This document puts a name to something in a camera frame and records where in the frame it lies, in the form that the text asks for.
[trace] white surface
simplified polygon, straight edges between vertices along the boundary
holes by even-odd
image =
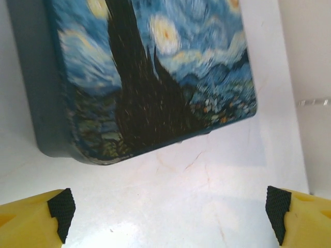
[[[297,101],[331,97],[331,1],[280,1]],[[331,198],[331,107],[297,109],[310,190]]]
[[[276,0],[242,1],[256,117],[108,167],[52,159],[33,143],[0,0],[0,204],[71,188],[65,247],[278,247],[266,187],[308,192]]]

